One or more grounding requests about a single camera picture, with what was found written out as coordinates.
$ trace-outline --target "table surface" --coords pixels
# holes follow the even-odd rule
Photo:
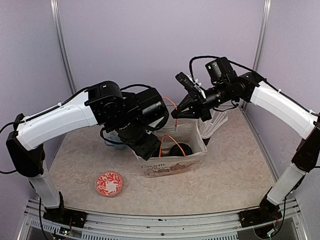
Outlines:
[[[49,170],[64,205],[130,215],[193,215],[257,206],[274,184],[270,169],[239,109],[212,136],[197,170],[146,178],[130,149],[107,147],[101,126],[70,132]],[[116,171],[124,185],[115,197],[95,189],[103,172]]]

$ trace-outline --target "black cable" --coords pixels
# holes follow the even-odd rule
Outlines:
[[[282,216],[281,225],[280,225],[280,227],[276,230],[276,232],[275,232],[273,235],[271,235],[271,238],[273,238],[275,235],[277,235],[277,234],[280,232],[280,230],[281,230],[282,226],[284,225],[284,222],[285,222],[285,216],[286,216],[286,202],[287,202],[287,197],[285,197],[285,198],[284,198],[284,204],[283,204],[283,216]]]
[[[120,88],[120,91],[129,89],[129,88],[133,88],[133,87],[143,87],[143,88],[147,88],[147,89],[151,89],[152,88],[152,86],[137,83],[137,84],[131,84],[131,85],[125,86],[123,88]]]
[[[49,240],[46,236],[45,230],[44,230],[44,226],[42,225],[42,218],[41,218],[41,197],[39,197],[39,220],[40,220],[40,227],[41,227],[41,231],[42,234],[45,238],[45,240]]]
[[[190,70],[190,75],[191,75],[191,78],[192,80],[195,80],[194,78],[194,73],[193,73],[193,69],[192,69],[192,63],[194,60],[197,60],[197,59],[218,59],[220,57],[218,56],[211,56],[211,55],[204,55],[204,56],[195,56],[193,58],[191,58],[191,60],[189,61],[189,70]],[[258,77],[261,77],[263,79],[263,81],[268,84],[271,88],[273,88],[275,91],[279,92],[279,94],[281,94],[282,96],[286,97],[287,99],[289,99],[290,101],[292,101],[293,103],[297,104],[300,108],[302,108],[303,110],[305,110],[306,112],[310,113],[311,115],[313,116],[316,116],[316,117],[320,117],[320,114],[318,113],[315,113],[315,112],[310,112],[309,109],[307,109],[305,106],[303,106],[302,104],[300,104],[299,102],[297,102],[296,100],[294,100],[293,98],[291,98],[290,96],[286,95],[285,93],[283,93],[282,91],[279,91],[275,86],[273,86],[271,83],[269,83],[267,81],[266,78],[262,77],[259,73],[257,73],[255,70],[249,68],[249,67],[246,67],[244,65],[241,65],[235,61],[230,61],[229,60],[229,63],[233,64],[233,65],[236,65],[240,68],[243,68],[249,72],[252,72],[253,74],[257,75]]]
[[[3,130],[5,130],[6,127],[10,126],[10,125],[13,125],[13,124],[21,124],[21,123],[24,123],[24,121],[11,121],[11,122],[8,122],[6,125],[4,125],[1,130],[0,130],[0,134],[3,132]]]
[[[82,93],[83,91],[87,90],[88,88],[89,88],[89,87],[84,87],[84,88],[82,88],[81,90],[77,91],[75,94],[73,94],[73,95],[72,95],[71,97],[69,97],[67,100],[65,100],[64,102],[62,102],[62,103],[61,103],[61,106],[67,104],[68,102],[70,102],[72,99],[74,99],[76,96],[78,96],[80,93]],[[40,116],[43,116],[43,115],[45,115],[45,114],[47,114],[47,113],[50,113],[50,112],[52,112],[53,110],[56,110],[56,109],[58,109],[58,108],[60,108],[59,105],[53,106],[52,108],[49,108],[48,110],[42,111],[42,112],[38,113],[37,115],[34,115],[34,116],[26,119],[25,121],[26,121],[26,122],[29,122],[29,121],[31,121],[31,120],[33,120],[33,119],[36,119],[36,118],[38,118],[38,117],[40,117]]]
[[[223,113],[223,112],[225,112],[225,111],[228,111],[228,110],[231,110],[231,109],[235,109],[235,108],[237,108],[239,106],[239,104],[237,103],[237,104],[235,104],[235,105],[233,105],[233,107],[230,107],[230,108],[227,108],[227,109],[224,109],[224,110],[220,110],[220,109],[217,109],[217,108],[212,108],[213,110],[215,110],[216,112],[220,112],[220,113]]]
[[[112,141],[112,140],[110,140],[110,139],[108,139],[108,138],[105,138],[105,136],[104,136],[104,130],[105,130],[104,127],[101,128],[101,130],[100,130],[100,137],[101,137],[103,140],[105,140],[106,142],[108,142],[108,143],[110,143],[110,144],[115,144],[115,145],[122,145],[122,144],[124,144],[123,142]]]
[[[239,106],[239,103],[234,103],[234,101],[233,100],[231,100],[231,104],[235,107],[235,106]]]
[[[218,56],[210,56],[210,55],[194,56],[193,58],[191,58],[191,60],[189,61],[189,71],[190,71],[190,75],[191,75],[192,80],[193,81],[195,80],[194,71],[192,69],[192,63],[194,62],[194,60],[197,60],[197,59],[218,59],[218,58],[220,58],[220,57],[218,57]]]
[[[18,172],[18,170],[12,170],[12,171],[0,171],[0,174],[5,174],[5,175],[8,175],[8,174],[13,174],[15,172]]]
[[[281,228],[282,228],[282,226],[284,225],[284,222],[285,222],[287,196],[285,196],[285,198],[284,198],[284,203],[283,203],[283,215],[282,215],[282,221],[281,221],[280,227],[276,230],[276,232],[275,232],[273,235],[271,235],[271,236],[266,236],[266,237],[264,237],[264,238],[261,238],[261,237],[257,236],[258,238],[263,239],[263,240],[271,239],[271,238],[273,238],[275,235],[277,235],[277,234],[280,232],[280,230],[281,230]]]

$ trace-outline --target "red and white patterned dish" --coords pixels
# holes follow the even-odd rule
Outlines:
[[[95,189],[105,197],[117,195],[124,184],[121,175],[115,171],[101,173],[95,180]]]

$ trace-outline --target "blue cup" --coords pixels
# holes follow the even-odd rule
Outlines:
[[[114,147],[117,150],[123,150],[127,147],[127,145],[125,145],[117,135],[109,134],[109,136],[106,139],[111,140],[116,143],[121,143],[121,144],[113,144],[113,143],[104,141],[104,144],[108,147]]]

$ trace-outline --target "silver metal bar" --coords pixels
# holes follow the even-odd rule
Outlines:
[[[31,226],[30,223],[31,223],[31,219],[26,215],[23,215],[19,223],[20,229],[17,231],[17,235],[14,239],[17,239],[17,240],[27,239],[28,232]]]
[[[271,171],[273,179],[276,182],[279,179],[280,176],[279,176],[279,174],[278,174],[278,172],[276,170],[276,166],[274,165],[273,161],[271,160],[271,156],[269,155],[265,145],[263,144],[260,136],[258,135],[256,129],[254,128],[254,126],[253,126],[249,116],[247,115],[245,109],[240,109],[240,111],[241,111],[242,115],[244,116],[244,119],[246,120],[249,128],[251,129],[251,132],[252,132],[252,134],[253,134],[253,136],[254,136],[254,138],[255,138],[255,140],[256,140],[256,142],[257,142],[257,144],[258,144],[258,146],[259,146],[259,148],[260,148],[260,150],[261,150],[261,152],[262,152],[262,154],[264,156],[264,159],[265,159],[266,163],[269,166],[269,169]]]
[[[50,0],[50,5],[51,5],[53,23],[55,27],[55,32],[58,40],[58,45],[61,53],[61,58],[62,58],[67,82],[68,82],[71,93],[75,94],[77,92],[77,88],[76,88],[73,76],[71,74],[70,64],[69,64],[66,46],[64,42],[64,35],[63,35],[60,15],[59,15],[58,0]]]
[[[30,199],[25,215],[33,219],[34,226],[39,228],[39,202]],[[88,213],[84,228],[73,227],[72,230],[82,238],[76,236],[74,239],[214,239],[217,236],[236,236],[238,231],[251,229],[252,227],[242,228],[238,212],[233,210],[227,212],[218,212],[210,214],[180,215],[180,216],[141,216],[124,215],[113,213],[102,213],[95,211],[86,211]],[[286,202],[285,218],[292,218],[300,214],[297,201],[288,199]],[[67,228],[61,224],[43,220],[44,229],[53,233],[60,227]]]
[[[255,50],[255,56],[254,56],[253,67],[252,67],[252,69],[255,71],[258,71],[259,65],[261,62],[261,57],[263,54],[263,49],[266,41],[270,11],[271,11],[271,0],[264,0],[264,7],[263,7],[263,13],[262,13],[262,19],[261,19],[261,25],[260,25],[260,33],[258,38],[258,44]],[[247,105],[248,103],[246,101],[243,101],[242,108],[245,110]]]
[[[295,230],[299,240],[308,240],[308,233],[305,220],[302,214],[298,214],[292,218]]]

